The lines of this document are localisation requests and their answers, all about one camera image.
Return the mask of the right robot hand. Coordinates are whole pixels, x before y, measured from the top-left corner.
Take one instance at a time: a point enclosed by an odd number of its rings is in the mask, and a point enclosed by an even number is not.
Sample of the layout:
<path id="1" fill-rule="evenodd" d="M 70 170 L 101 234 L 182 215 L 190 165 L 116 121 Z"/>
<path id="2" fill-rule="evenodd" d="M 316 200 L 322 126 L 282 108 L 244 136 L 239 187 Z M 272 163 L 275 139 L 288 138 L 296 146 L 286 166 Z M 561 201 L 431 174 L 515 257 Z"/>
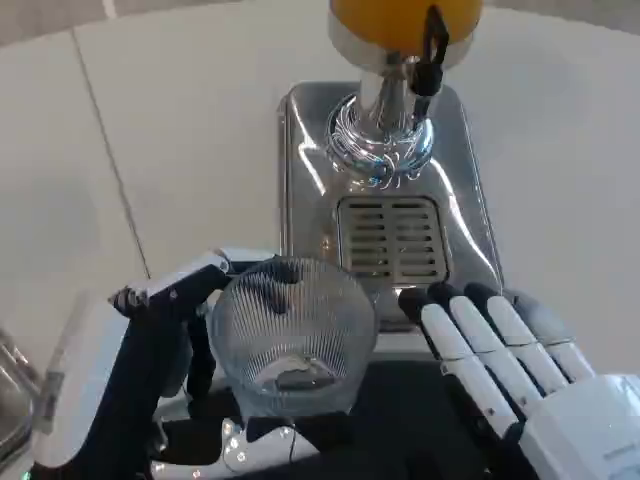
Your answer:
<path id="1" fill-rule="evenodd" d="M 600 374 L 547 308 L 471 283 L 406 288 L 453 407 L 492 479 L 635 479 L 639 379 Z"/>

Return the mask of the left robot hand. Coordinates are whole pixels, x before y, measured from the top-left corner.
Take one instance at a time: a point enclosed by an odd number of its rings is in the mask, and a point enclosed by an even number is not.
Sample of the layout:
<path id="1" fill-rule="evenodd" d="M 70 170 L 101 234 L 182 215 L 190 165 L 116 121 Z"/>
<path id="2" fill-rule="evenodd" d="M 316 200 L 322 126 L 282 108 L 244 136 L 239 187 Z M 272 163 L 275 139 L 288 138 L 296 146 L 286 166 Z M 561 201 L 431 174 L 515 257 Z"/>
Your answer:
<path id="1" fill-rule="evenodd" d="M 31 479 L 230 479 L 350 444 L 377 338 L 347 272 L 208 252 L 80 302 L 48 368 Z"/>

